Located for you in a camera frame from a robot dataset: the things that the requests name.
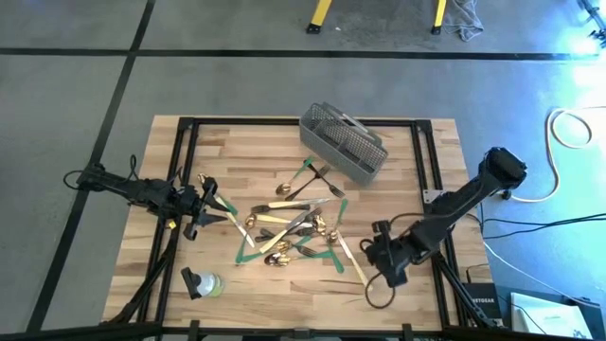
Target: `gray floor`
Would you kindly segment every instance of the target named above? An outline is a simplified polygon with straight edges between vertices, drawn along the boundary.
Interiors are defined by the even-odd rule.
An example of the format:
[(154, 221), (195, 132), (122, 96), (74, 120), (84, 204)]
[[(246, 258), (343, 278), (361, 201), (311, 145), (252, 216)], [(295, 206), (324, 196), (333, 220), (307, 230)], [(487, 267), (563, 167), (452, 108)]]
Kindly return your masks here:
[[(544, 53), (587, 47), (584, 37), (593, 27), (583, 23), (576, 1), (514, 3), (480, 1), (487, 31), (464, 44), (453, 35), (427, 33), (433, 17), (427, 1), (335, 0), (322, 35), (308, 36), (303, 29), (314, 1), (158, 0), (142, 47)], [(86, 6), (5, 0), (0, 47), (128, 48), (144, 6), (143, 0)], [(0, 332), (27, 324), (75, 196), (61, 177), (86, 163), (123, 62), (0, 56), (0, 213), (10, 217), (0, 239)], [(557, 106), (600, 104), (606, 82), (595, 75), (604, 71), (603, 63), (589, 62), (139, 57), (102, 162), (126, 172), (129, 155), (142, 155), (157, 114), (296, 116), (326, 100), (355, 116), (454, 117), (471, 175), (489, 147), (506, 146), (529, 167), (518, 194), (539, 196), (553, 183), (544, 155), (545, 115)], [(568, 123), (565, 134), (582, 138), (583, 131)], [(596, 135), (604, 136), (603, 120), (594, 123)], [(487, 217), (552, 221), (603, 210), (604, 144), (554, 149), (560, 194), (537, 205), (490, 199)], [(98, 322), (126, 213), (111, 195), (89, 197), (45, 328)], [(515, 228), (490, 224), (486, 233)], [(490, 245), (567, 294), (606, 305), (598, 244), (605, 231), (599, 223), (577, 224)], [(498, 285), (549, 292), (499, 260), (490, 266)]]

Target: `table leg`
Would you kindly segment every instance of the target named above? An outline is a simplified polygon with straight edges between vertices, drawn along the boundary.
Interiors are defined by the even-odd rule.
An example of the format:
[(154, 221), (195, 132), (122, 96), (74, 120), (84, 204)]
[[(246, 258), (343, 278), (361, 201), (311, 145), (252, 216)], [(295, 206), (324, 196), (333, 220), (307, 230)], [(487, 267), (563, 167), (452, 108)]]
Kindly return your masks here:
[(432, 34), (438, 35), (442, 31), (442, 20), (444, 20), (444, 11), (446, 10), (446, 0), (437, 0), (436, 20), (432, 27)]
[(315, 7), (312, 21), (307, 26), (308, 34), (318, 34), (322, 28), (322, 23), (326, 18), (326, 14), (329, 12), (330, 3), (332, 0), (318, 0), (318, 5)]

